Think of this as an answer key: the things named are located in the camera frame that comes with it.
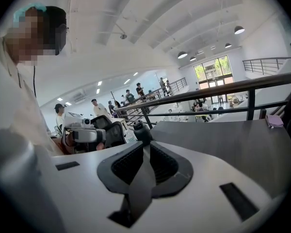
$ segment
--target white shirt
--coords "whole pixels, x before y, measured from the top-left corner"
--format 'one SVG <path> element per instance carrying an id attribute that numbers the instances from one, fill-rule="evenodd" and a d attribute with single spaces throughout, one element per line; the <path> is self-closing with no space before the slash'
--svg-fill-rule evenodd
<path id="1" fill-rule="evenodd" d="M 50 155 L 63 155 L 47 132 L 44 117 L 32 90 L 18 75 L 17 67 L 0 38 L 0 129 L 8 129 L 45 147 Z"/>
<path id="2" fill-rule="evenodd" d="M 99 103 L 97 106 L 94 106 L 94 113 L 97 117 L 105 115 L 107 118 L 110 118 L 108 112 L 106 112 L 105 106 L 103 106 L 101 103 Z"/>
<path id="3" fill-rule="evenodd" d="M 56 117 L 56 125 L 57 125 L 57 127 L 58 127 L 60 130 L 62 130 L 62 129 L 60 128 L 60 125 L 63 125 L 63 124 L 64 124 L 64 119 L 63 119 L 63 117 L 57 115 L 57 117 Z"/>

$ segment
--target black cap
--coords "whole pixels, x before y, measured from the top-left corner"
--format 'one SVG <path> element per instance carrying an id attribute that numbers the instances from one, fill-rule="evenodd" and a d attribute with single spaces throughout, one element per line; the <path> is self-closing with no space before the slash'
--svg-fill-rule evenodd
<path id="1" fill-rule="evenodd" d="M 44 14 L 48 22 L 44 32 L 45 43 L 58 55 L 66 44 L 66 12 L 55 6 L 47 6 Z"/>
<path id="2" fill-rule="evenodd" d="M 58 110 L 59 108 L 63 108 L 63 105 L 61 103 L 56 104 L 54 109 Z"/>

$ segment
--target wire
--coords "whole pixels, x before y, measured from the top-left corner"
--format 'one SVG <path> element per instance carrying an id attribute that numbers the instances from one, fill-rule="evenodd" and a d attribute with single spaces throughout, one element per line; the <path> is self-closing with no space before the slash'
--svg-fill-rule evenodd
<path id="1" fill-rule="evenodd" d="M 35 78 L 35 66 L 33 66 L 33 90 L 34 90 L 34 96 L 37 97 L 37 95 L 35 94 L 34 78 Z"/>

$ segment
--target chair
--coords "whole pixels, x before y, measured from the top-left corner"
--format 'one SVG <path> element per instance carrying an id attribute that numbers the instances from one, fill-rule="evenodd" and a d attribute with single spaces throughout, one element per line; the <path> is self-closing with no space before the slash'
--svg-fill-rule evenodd
<path id="1" fill-rule="evenodd" d="M 106 149 L 126 143 L 123 134 L 123 127 L 120 122 L 114 122 L 111 125 L 107 125 L 104 130 L 106 131 Z"/>
<path id="2" fill-rule="evenodd" d="M 221 115 L 222 113 L 220 113 L 220 111 L 222 111 L 222 110 L 224 110 L 224 108 L 222 107 L 222 106 L 220 106 L 219 108 L 218 108 L 218 115 Z"/>
<path id="3" fill-rule="evenodd" d="M 92 119 L 91 124 L 93 124 L 96 129 L 102 129 L 106 131 L 106 149 L 126 143 L 123 134 L 123 127 L 120 122 L 112 123 L 110 119 L 102 115 Z"/>
<path id="4" fill-rule="evenodd" d="M 102 115 L 91 119 L 91 124 L 93 124 L 96 129 L 104 129 L 106 126 L 112 124 L 112 122 L 105 115 Z"/>
<path id="5" fill-rule="evenodd" d="M 239 104 L 240 104 L 239 99 L 238 98 L 234 98 L 233 102 L 232 102 L 233 108 L 235 108 L 235 106 L 237 106 Z"/>

